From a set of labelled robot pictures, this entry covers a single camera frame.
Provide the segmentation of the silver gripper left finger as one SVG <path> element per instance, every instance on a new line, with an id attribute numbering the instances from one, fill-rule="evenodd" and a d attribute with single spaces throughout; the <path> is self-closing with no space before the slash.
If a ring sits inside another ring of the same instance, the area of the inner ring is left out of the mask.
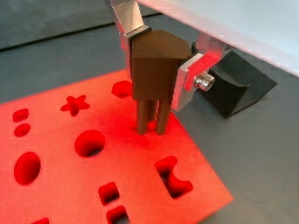
<path id="1" fill-rule="evenodd" d="M 133 40 L 141 34 L 150 31 L 151 28 L 145 24 L 137 0 L 109 0 L 109 7 L 115 17 L 122 48 L 126 52 L 126 70 L 129 76 L 131 76 Z"/>

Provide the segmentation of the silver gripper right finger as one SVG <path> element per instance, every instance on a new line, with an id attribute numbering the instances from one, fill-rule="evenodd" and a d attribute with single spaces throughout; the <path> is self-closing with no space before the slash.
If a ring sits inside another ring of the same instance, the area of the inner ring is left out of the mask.
<path id="1" fill-rule="evenodd" d="M 173 94 L 173 109 L 177 111 L 182 110 L 193 100 L 194 92 L 198 89 L 205 92 L 211 89 L 215 78 L 209 71 L 229 51 L 227 44 L 202 31 L 193 46 L 195 54 L 178 69 Z"/>

